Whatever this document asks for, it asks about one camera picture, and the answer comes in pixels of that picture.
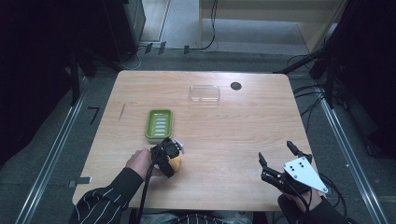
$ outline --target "hand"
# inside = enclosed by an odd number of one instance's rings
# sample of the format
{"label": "hand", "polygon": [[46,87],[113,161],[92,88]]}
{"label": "hand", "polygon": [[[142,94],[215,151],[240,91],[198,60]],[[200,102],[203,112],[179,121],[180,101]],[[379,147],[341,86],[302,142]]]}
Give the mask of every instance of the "hand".
{"label": "hand", "polygon": [[[142,178],[143,181],[146,179],[146,174],[151,165],[151,152],[144,148],[141,150],[137,150],[134,155],[132,155],[131,159],[126,162],[125,167],[133,169],[137,172]],[[163,173],[161,170],[154,167],[151,175],[161,176]]]}
{"label": "hand", "polygon": [[[300,208],[300,210],[302,212],[305,212],[305,210],[306,210],[305,205],[298,196],[290,195],[285,192],[283,192],[283,194],[289,200],[295,201],[297,206]],[[316,189],[312,189],[312,191],[309,190],[309,191],[303,193],[302,196],[305,199],[306,203],[309,205],[309,211],[316,208],[322,202],[322,199],[320,198],[320,195]]]}

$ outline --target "green tray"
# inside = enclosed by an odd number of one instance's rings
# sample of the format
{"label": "green tray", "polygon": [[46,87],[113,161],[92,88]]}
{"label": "green tray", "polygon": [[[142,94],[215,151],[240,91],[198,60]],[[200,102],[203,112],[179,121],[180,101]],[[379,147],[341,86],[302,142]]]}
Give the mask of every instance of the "green tray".
{"label": "green tray", "polygon": [[169,109],[153,109],[148,113],[146,137],[149,141],[163,140],[172,135],[173,113]]}

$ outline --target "striped sleeve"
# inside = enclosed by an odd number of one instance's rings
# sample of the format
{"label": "striped sleeve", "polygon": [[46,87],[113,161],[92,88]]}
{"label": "striped sleeve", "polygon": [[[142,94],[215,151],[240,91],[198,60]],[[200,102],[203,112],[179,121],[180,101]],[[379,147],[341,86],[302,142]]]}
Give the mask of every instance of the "striped sleeve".
{"label": "striped sleeve", "polygon": [[122,212],[142,183],[140,175],[124,168],[109,186],[90,190],[81,197],[69,223],[120,223]]}

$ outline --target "yellow object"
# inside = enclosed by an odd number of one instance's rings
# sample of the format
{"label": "yellow object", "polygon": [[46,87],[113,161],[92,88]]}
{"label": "yellow object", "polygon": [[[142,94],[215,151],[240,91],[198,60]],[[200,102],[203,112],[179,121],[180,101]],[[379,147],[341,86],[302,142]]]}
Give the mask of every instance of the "yellow object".
{"label": "yellow object", "polygon": [[169,159],[169,164],[172,166],[172,169],[175,173],[180,170],[181,158],[180,155],[174,157],[173,159]]}

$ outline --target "wooden table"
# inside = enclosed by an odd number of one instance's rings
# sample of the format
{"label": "wooden table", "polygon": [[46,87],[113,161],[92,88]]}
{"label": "wooden table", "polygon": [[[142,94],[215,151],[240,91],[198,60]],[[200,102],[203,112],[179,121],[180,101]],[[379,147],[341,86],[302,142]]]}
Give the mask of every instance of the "wooden table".
{"label": "wooden table", "polygon": [[[202,44],[202,19],[210,19],[214,0],[199,2],[199,43]],[[310,52],[323,39],[344,12],[347,0],[221,0],[217,19],[297,22]]]}
{"label": "wooden table", "polygon": [[[235,81],[241,90],[231,89]],[[191,85],[218,85],[219,105],[192,104]],[[151,178],[146,208],[277,211],[280,192],[261,181],[259,152],[278,171],[296,159],[287,140],[311,153],[284,75],[122,71],[81,175],[92,182],[78,185],[73,203],[110,184],[136,150],[153,147],[145,138],[153,108],[173,111],[173,137],[186,153],[174,176]],[[142,188],[130,206],[138,207]]]}

